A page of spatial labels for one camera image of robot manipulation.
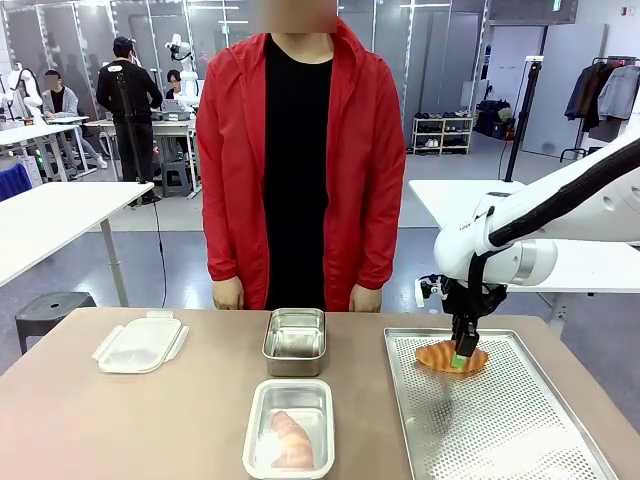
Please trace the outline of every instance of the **bread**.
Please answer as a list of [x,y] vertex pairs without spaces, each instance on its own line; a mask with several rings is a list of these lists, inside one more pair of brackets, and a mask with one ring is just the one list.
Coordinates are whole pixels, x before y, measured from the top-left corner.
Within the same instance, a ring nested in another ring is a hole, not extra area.
[[278,412],[271,420],[271,431],[278,434],[283,448],[280,457],[271,465],[273,468],[313,470],[313,449],[304,428],[286,413]]
[[482,370],[489,361],[489,355],[482,350],[475,349],[471,358],[463,368],[451,366],[456,342],[447,340],[428,347],[420,347],[416,350],[416,358],[420,363],[437,372],[447,373],[472,373]]

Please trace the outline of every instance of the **plastic container lid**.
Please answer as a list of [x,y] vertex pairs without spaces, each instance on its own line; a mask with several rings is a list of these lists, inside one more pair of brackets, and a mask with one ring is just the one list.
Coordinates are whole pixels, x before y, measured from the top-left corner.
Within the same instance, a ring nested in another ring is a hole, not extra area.
[[175,358],[188,332],[171,312],[149,312],[147,318],[117,326],[93,358],[105,373],[148,373]]

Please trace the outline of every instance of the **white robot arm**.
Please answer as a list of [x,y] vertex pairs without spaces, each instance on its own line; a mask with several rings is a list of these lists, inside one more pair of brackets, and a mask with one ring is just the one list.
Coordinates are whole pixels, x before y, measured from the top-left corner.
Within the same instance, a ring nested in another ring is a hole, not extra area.
[[440,232],[437,283],[454,315],[456,358],[473,353],[478,319],[504,300],[505,285],[537,285],[551,274],[557,249],[548,239],[640,240],[639,167],[636,128],[514,194],[487,195],[473,218]]
[[0,93],[0,100],[11,108],[16,90],[21,82],[27,92],[27,97],[23,99],[23,102],[29,109],[29,112],[31,112],[34,123],[44,123],[42,112],[40,111],[42,97],[40,97],[40,90],[35,75],[28,68],[23,68],[21,63],[16,63],[15,68],[8,75],[7,83],[9,91]]
[[171,52],[171,60],[182,64],[180,72],[181,92],[174,98],[191,110],[200,104],[200,89],[198,87],[198,74],[193,70],[193,55],[191,45],[183,42],[179,34],[174,34],[165,47]]

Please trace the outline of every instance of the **clothes rack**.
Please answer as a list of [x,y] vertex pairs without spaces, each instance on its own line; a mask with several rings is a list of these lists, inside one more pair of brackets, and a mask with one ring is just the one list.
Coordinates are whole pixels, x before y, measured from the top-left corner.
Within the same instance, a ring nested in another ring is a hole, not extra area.
[[[636,57],[622,57],[622,56],[615,56],[615,55],[608,56],[608,57],[595,57],[591,61],[591,65],[595,65],[596,63],[616,63],[616,62],[618,63],[617,66],[619,67],[627,67],[629,65],[640,66],[640,59]],[[581,154],[583,158],[587,156],[588,154],[587,150],[581,147],[583,134],[584,134],[584,132],[582,131],[583,127],[584,127],[584,118],[581,118],[580,126],[578,128],[578,134],[576,135],[574,148],[568,148],[562,152],[562,155],[560,156],[560,163],[562,163],[562,161],[564,160],[565,154],[567,152],[574,152],[576,154]]]

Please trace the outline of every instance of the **desk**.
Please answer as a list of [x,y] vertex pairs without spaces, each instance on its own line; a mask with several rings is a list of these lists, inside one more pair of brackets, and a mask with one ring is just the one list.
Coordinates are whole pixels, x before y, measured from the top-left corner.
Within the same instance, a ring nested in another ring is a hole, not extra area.
[[[116,128],[113,125],[111,120],[97,120],[95,122],[89,122],[86,124],[87,127],[97,127],[101,131],[105,133],[107,136],[107,147],[109,148],[109,155],[113,159],[113,147],[111,144],[111,138],[116,136]],[[175,122],[170,121],[154,121],[153,125],[153,135],[155,137],[186,137],[187,138],[187,149],[189,155],[189,167],[191,169],[191,186],[192,191],[189,195],[189,198],[195,197],[200,190],[202,190],[202,185],[198,184],[198,178],[196,176],[195,165],[193,162],[193,151],[191,149],[191,137],[195,134],[196,130],[196,121],[195,120],[180,120]],[[196,163],[199,165],[199,157],[197,152],[197,143],[196,143]]]
[[[59,117],[59,118],[48,118],[46,121],[49,124],[54,125],[81,125],[85,120],[89,117]],[[87,158],[84,155],[84,149],[82,148],[82,142],[80,142],[80,132],[79,128],[74,128],[73,133],[76,137],[76,145],[78,146],[78,152],[80,153],[80,159],[82,160],[82,166],[84,167],[84,172],[78,173],[77,177],[81,178],[85,175],[89,175],[90,173],[98,170],[97,168],[89,169],[87,165]]]
[[[254,390],[269,378],[269,314],[176,310],[190,332],[175,360],[147,375],[100,373],[96,347],[145,313],[78,309],[0,377],[8,439],[0,442],[0,478],[247,479],[242,448]],[[327,314],[319,378],[333,394],[333,480],[411,479],[382,340],[388,326],[451,328],[451,317]],[[619,479],[638,478],[640,436],[540,319],[490,316],[483,326],[516,331]]]
[[[514,193],[524,185],[499,180],[413,180],[411,189],[440,228],[471,219],[488,192]],[[509,292],[554,293],[550,326],[561,334],[572,300],[588,293],[640,293],[640,253],[625,243],[554,240],[558,261],[540,285],[509,285]]]
[[120,305],[128,306],[109,217],[152,188],[151,183],[47,183],[0,202],[0,287],[100,223]]
[[[44,169],[47,177],[53,179],[53,170],[51,169],[49,162],[46,160],[47,150],[43,140],[45,138],[48,139],[51,145],[51,150],[53,150],[53,156],[56,159],[56,164],[58,165],[58,174],[60,175],[60,179],[63,182],[66,182],[67,172],[65,171],[64,164],[62,163],[62,156],[60,155],[60,148],[56,141],[56,135],[69,130],[74,130],[75,128],[75,125],[47,125],[45,123],[10,128],[8,130],[0,131],[0,145],[6,147],[9,145],[20,144],[22,146],[22,154],[27,157],[28,154],[26,147],[28,145],[28,141],[33,140],[45,159]],[[73,157],[71,157],[70,149],[67,150],[67,155],[69,156],[69,161],[71,161]]]

